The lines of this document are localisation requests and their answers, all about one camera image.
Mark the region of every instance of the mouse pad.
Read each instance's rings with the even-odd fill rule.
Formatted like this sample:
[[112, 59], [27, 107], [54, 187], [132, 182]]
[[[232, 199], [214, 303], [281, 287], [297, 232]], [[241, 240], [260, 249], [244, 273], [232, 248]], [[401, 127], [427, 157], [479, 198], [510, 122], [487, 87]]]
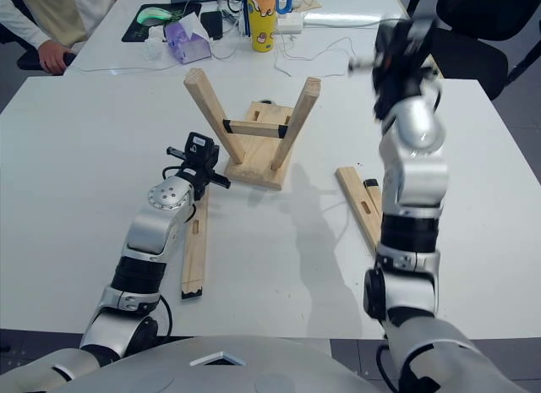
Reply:
[[163, 8], [172, 13], [172, 19], [167, 21], [167, 24], [179, 21], [184, 15], [195, 12], [199, 16], [201, 11], [201, 3], [175, 3], [175, 4], [145, 4], [141, 6], [137, 13], [135, 13], [134, 20], [129, 25], [128, 30], [122, 37], [122, 42], [144, 42], [149, 37], [149, 28], [141, 25], [137, 22], [137, 14], [141, 12], [143, 8], [158, 7]]

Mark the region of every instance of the yellow cup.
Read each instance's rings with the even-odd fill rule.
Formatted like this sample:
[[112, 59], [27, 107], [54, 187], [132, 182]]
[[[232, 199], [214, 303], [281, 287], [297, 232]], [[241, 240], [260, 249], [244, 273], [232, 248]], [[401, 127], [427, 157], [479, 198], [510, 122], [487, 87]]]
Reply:
[[270, 51], [276, 30], [276, 0], [248, 0], [248, 17], [253, 49]]

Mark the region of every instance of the charger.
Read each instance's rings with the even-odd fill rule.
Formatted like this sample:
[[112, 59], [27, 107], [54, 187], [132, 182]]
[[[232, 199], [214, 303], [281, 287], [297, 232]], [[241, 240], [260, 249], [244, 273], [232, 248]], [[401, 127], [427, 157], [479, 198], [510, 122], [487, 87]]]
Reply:
[[278, 34], [300, 34], [303, 32], [304, 18], [302, 13], [287, 13], [278, 17], [276, 21], [276, 32]]

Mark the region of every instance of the yellow water bottle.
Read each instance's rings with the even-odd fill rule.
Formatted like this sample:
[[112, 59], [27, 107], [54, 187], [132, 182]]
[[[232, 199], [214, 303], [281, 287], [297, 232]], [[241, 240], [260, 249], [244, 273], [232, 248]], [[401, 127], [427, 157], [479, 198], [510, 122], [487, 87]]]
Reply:
[[286, 1], [286, 7], [280, 8], [280, 0], [247, 0], [252, 47], [257, 52], [268, 52], [274, 46], [276, 14], [289, 13], [292, 1]]

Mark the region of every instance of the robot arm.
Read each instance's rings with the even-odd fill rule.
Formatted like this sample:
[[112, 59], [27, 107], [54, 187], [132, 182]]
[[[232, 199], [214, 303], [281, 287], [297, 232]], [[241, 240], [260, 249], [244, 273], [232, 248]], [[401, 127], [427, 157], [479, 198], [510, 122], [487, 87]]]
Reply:
[[179, 231], [194, 215], [195, 201], [210, 182], [231, 185], [213, 170], [218, 153], [212, 139], [196, 133], [189, 135], [184, 152], [167, 149], [183, 164], [148, 193], [129, 228], [112, 282], [81, 340], [80, 348], [92, 353], [101, 366], [156, 344], [158, 324], [149, 314], [161, 299], [161, 279]]
[[448, 171], [445, 130], [422, 97], [432, 19], [382, 23], [373, 69], [385, 164], [381, 239], [365, 276], [364, 309], [383, 326], [399, 391], [523, 391], [453, 325], [436, 319], [438, 223]]

